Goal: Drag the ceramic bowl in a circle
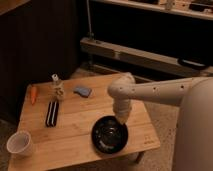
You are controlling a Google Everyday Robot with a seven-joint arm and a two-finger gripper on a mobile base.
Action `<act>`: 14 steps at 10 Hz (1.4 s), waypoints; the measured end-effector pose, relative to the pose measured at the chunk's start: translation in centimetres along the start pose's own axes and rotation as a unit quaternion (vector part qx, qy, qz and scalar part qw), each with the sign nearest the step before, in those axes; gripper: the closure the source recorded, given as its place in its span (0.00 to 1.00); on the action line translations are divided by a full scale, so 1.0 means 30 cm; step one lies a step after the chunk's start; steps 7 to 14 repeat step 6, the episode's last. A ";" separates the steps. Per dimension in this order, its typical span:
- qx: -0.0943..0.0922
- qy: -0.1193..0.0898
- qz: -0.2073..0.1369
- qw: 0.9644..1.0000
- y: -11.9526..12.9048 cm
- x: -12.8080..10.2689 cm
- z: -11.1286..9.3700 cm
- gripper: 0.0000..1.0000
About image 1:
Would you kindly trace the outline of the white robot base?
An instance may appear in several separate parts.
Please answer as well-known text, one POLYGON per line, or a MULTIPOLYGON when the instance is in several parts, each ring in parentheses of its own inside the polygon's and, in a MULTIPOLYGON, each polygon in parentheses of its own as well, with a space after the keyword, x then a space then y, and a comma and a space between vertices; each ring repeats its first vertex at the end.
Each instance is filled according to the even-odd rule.
POLYGON ((172 171, 213 171, 213 79, 196 84, 182 101, 172 171))

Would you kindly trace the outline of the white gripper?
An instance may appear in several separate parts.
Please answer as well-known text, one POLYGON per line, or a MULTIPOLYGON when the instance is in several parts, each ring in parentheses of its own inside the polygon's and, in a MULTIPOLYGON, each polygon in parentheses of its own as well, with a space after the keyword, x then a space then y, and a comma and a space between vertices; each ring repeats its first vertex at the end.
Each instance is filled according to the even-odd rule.
POLYGON ((120 124, 125 124, 129 118, 132 109, 131 101, 115 99, 113 102, 113 112, 120 124))

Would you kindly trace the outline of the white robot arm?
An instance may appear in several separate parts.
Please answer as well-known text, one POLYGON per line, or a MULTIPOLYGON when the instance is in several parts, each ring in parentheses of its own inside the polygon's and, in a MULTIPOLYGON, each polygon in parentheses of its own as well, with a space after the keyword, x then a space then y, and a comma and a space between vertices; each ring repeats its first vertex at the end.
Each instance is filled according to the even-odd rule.
POLYGON ((145 100, 160 104, 179 106, 184 96, 207 77, 136 83, 131 73, 124 73, 107 88, 113 99, 113 112, 120 124, 125 124, 132 110, 132 100, 145 100))

